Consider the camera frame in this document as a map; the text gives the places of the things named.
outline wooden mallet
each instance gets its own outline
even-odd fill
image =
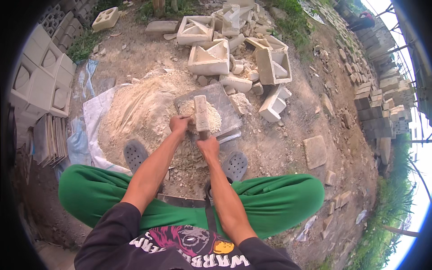
[[[195,125],[200,135],[200,140],[210,137],[210,123],[207,114],[207,99],[205,95],[194,96]]]

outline sky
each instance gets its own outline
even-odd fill
[[[375,15],[378,13],[381,13],[388,8],[388,6],[391,4],[390,0],[362,0],[362,3],[365,7],[367,7],[370,11],[372,11]],[[397,24],[397,18],[396,15],[392,13],[385,13],[380,16],[383,20],[384,24],[387,26],[387,28],[392,29]],[[397,34],[393,31],[391,31],[396,44],[399,45],[399,47],[405,45],[405,40],[403,39],[403,36],[400,34]],[[412,80],[414,79],[414,72],[412,72],[412,64],[410,59],[410,54],[408,53],[408,49],[402,49],[400,54],[400,60],[397,60],[398,56],[396,55],[395,60],[396,62],[402,62],[402,55],[405,59],[406,66],[410,70],[410,74],[412,77]],[[412,129],[412,135],[413,140],[421,140],[421,127],[420,127],[420,120],[419,120],[419,114],[416,108],[411,109],[411,115],[413,117],[413,121],[410,123],[409,127]],[[424,137],[427,138],[432,133],[432,127],[428,125],[428,120],[425,118],[425,115],[421,114],[422,123],[423,123],[423,132]],[[410,149],[410,152],[412,152],[411,156],[413,157],[413,160],[415,160],[415,157],[417,158],[417,162],[415,162],[416,167],[418,170],[422,173],[423,179],[426,182],[426,185],[428,187],[429,192],[432,192],[432,183],[430,179],[432,179],[432,168],[430,164],[432,164],[432,143],[425,143],[423,144],[423,147],[419,143],[413,143],[413,147]],[[410,231],[413,232],[419,232],[422,226],[422,223],[424,221],[424,218],[426,216],[426,213],[428,211],[430,202],[428,199],[428,195],[426,192],[426,189],[417,174],[411,174],[409,176],[409,180],[414,183],[417,183],[417,188],[414,191],[413,196],[413,205],[411,206],[411,211],[413,214],[411,214],[411,226],[409,228]],[[415,242],[414,237],[410,236],[401,236],[399,239],[401,242],[397,245],[396,253],[392,254],[389,259],[388,265],[384,268],[385,270],[395,270],[399,267],[400,263],[405,258],[406,254],[410,250],[411,246]]]

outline black t-shirt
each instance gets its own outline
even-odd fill
[[[75,269],[300,269],[256,237],[236,247],[212,231],[190,225],[157,227],[140,235],[140,219],[130,203],[108,210],[75,257]]]

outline wooden post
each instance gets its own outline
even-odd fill
[[[163,17],[165,15],[165,0],[152,0],[152,2],[155,17]]]

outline hand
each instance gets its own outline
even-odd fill
[[[216,137],[210,136],[207,140],[197,140],[197,147],[200,149],[207,163],[213,159],[219,162],[219,142]]]
[[[192,123],[193,119],[190,115],[176,115],[169,121],[169,128],[172,133],[177,133],[179,136],[184,137],[187,130],[187,124]]]

